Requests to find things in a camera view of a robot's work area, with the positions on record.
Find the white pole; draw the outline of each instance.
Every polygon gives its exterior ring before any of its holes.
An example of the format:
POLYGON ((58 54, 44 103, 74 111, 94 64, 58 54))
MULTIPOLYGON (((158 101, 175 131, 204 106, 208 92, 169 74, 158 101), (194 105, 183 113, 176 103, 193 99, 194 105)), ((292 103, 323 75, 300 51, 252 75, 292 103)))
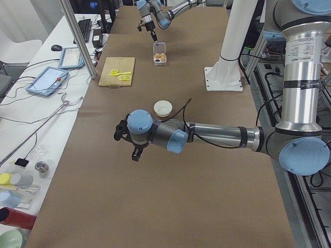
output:
POLYGON ((238 57, 258 0, 234 0, 221 56, 213 67, 205 67, 207 90, 242 91, 238 57))

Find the table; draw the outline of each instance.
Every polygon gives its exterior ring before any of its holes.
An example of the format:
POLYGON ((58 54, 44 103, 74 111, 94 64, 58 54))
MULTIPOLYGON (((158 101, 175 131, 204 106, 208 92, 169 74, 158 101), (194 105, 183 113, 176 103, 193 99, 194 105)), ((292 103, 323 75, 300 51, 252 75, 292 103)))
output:
POLYGON ((160 31, 166 67, 155 67, 153 42, 136 29, 135 7, 120 9, 97 66, 106 57, 136 58, 132 87, 92 80, 26 248, 295 247, 270 158, 249 149, 187 144, 181 154, 113 139, 127 113, 166 99, 186 120, 252 127, 256 110, 243 92, 205 89, 227 25, 223 8, 194 8, 160 31))
MULTIPOLYGON (((92 21, 100 19, 100 16, 95 14, 77 14, 77 21, 82 18, 91 18, 92 21)), ((73 36, 71 34, 69 25, 63 17, 47 40, 44 42, 43 46, 40 48, 38 53, 29 63, 30 65, 48 60, 48 59, 59 59, 61 52, 52 52, 51 46, 54 44, 59 44, 62 47, 75 47, 73 44, 73 36)), ((87 43, 87 47, 90 53, 94 51, 92 45, 92 34, 87 43)), ((45 67, 52 66, 57 67, 58 61, 49 61, 46 63, 41 63, 35 66, 27 68, 23 76, 34 76, 37 77, 45 67)), ((63 109, 66 112, 61 115, 53 117, 45 126, 43 126, 37 132, 37 144, 35 149, 27 157, 30 163, 26 169, 18 168, 13 163, 17 158, 24 158, 27 153, 33 148, 35 137, 33 136, 24 146, 22 146, 3 166, 0 167, 0 173, 20 173, 28 174, 34 177, 34 184, 40 186, 39 192, 31 205, 30 209, 18 209, 20 211, 28 212, 37 215, 43 199, 48 190, 49 184, 51 183, 52 177, 56 170, 58 161, 62 155, 65 143, 71 132, 71 128, 77 116, 77 110, 81 106, 82 100, 78 101, 80 97, 84 97, 88 88, 88 83, 91 80, 86 67, 80 70, 72 70, 69 72, 68 79, 52 96, 44 98, 40 96, 33 96, 25 91, 25 86, 27 86, 32 80, 21 79, 18 80, 11 91, 0 104, 0 118, 9 118, 12 120, 33 122, 35 120, 43 119, 50 116, 62 103, 62 95, 58 93, 67 93, 66 100, 71 101, 71 103, 76 103, 73 106, 68 106, 63 109), (49 165, 49 172, 47 177, 41 178, 39 173, 34 169, 34 165, 37 161, 45 161, 49 165)), ((2 119, 0 122, 0 158, 4 158, 8 153, 10 153, 14 147, 20 144, 32 131, 41 124, 41 121, 34 124, 18 123, 2 119)), ((14 227, 0 225, 0 234, 7 230, 15 229, 14 227)), ((25 238, 28 237, 29 231, 21 229, 25 238)))

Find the blue joint cap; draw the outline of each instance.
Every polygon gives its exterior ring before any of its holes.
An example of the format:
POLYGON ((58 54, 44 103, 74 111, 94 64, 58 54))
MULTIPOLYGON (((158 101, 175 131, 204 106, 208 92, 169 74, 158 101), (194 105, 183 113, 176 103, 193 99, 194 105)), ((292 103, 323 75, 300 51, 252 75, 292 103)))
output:
POLYGON ((128 117, 128 129, 133 134, 147 132, 153 124, 153 119, 146 110, 135 110, 128 117))
POLYGON ((167 28, 170 25, 170 21, 168 19, 163 19, 159 21, 161 28, 167 28))
POLYGON ((278 32, 269 32, 263 30, 263 37, 267 41, 286 41, 286 38, 278 32))
POLYGON ((141 9, 146 4, 146 0, 139 0, 137 2, 137 8, 141 9))
POLYGON ((167 144, 167 150, 174 152, 174 153, 181 153, 185 142, 187 140, 187 133, 184 131, 177 129, 170 137, 168 144, 167 144))
POLYGON ((291 173, 309 176, 323 169, 329 157, 329 148, 321 139, 302 137, 289 142, 282 149, 279 163, 291 173))
POLYGON ((91 9, 96 9, 98 7, 98 3, 97 2, 90 2, 89 6, 91 7, 91 9))
POLYGON ((292 0, 292 3, 307 14, 321 16, 331 13, 331 0, 292 0))

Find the yellow cup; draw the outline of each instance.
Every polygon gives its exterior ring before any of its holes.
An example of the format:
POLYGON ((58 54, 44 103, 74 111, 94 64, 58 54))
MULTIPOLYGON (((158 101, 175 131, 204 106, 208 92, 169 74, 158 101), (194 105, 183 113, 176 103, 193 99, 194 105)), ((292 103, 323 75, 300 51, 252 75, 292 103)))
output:
POLYGON ((10 184, 10 178, 12 174, 10 173, 2 173, 0 175, 0 184, 10 184))

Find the white desk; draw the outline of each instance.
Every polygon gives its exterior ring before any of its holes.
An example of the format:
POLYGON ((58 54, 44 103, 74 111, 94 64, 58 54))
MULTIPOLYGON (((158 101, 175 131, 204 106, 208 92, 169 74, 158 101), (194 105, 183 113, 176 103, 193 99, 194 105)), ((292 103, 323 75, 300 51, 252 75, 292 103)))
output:
MULTIPOLYGON (((77 20, 81 20, 83 18, 91 18, 92 21, 95 22, 100 17, 95 14, 77 14, 76 18, 77 20)), ((107 38, 108 35, 105 35, 103 40, 106 41, 107 38)), ((30 65, 48 59, 60 58, 61 52, 51 51, 51 46, 54 44, 59 44, 64 48, 76 46, 73 44, 73 36, 71 34, 70 28, 65 17, 60 20, 54 31, 50 34, 48 39, 45 41, 43 46, 40 48, 38 53, 30 62, 30 65)), ((90 35, 89 43, 87 43, 86 45, 88 51, 90 52, 90 54, 92 54, 95 49, 92 45, 92 34, 90 35)), ((21 76, 37 77, 47 66, 57 67, 58 61, 50 61, 47 63, 41 63, 32 66, 26 69, 21 76)), ((15 83, 15 85, 7 95, 9 97, 13 97, 16 89, 27 85, 31 81, 32 80, 26 79, 19 80, 15 83)), ((88 74, 88 70, 84 66, 80 70, 70 71, 67 80, 50 97, 44 98, 41 96, 31 96, 32 94, 28 93, 25 88, 18 89, 17 96, 15 98, 11 99, 6 97, 0 104, 0 117, 26 122, 33 122, 35 120, 48 117, 61 105, 62 95, 59 95, 59 93, 62 92, 67 93, 66 100, 69 100, 73 103, 77 102, 77 104, 65 107, 61 112, 67 110, 75 110, 79 108, 82 104, 82 100, 79 102, 77 100, 80 97, 85 96, 89 81, 90 77, 88 74), (25 100, 17 101, 10 105, 4 105, 13 102, 14 100, 23 99, 29 96, 31 97, 25 100)), ((55 173, 63 149, 66 145, 68 136, 71 132, 71 128, 75 122, 76 116, 77 111, 54 116, 37 132, 37 144, 27 157, 30 162, 25 169, 14 165, 14 162, 17 160, 17 158, 24 158, 27 153, 32 149, 35 143, 35 136, 33 136, 28 142, 26 142, 2 167, 0 167, 0 174, 20 173, 33 175, 33 184, 40 186, 40 190, 37 193, 34 202, 31 205, 31 208, 29 210, 17 208, 18 210, 38 215, 43 199, 51 183, 52 177, 55 173), (39 173, 34 169, 34 165, 38 161, 45 161, 49 165, 49 171, 45 178, 41 178, 39 176, 39 173)), ((4 158, 8 153, 10 153, 40 124, 41 121, 34 124, 23 124, 2 119, 2 121, 0 121, 0 159, 4 158)), ((0 225, 0 234, 12 229, 17 228, 0 225)), ((20 231, 24 234, 25 238, 28 237, 28 230, 20 229, 20 231)))

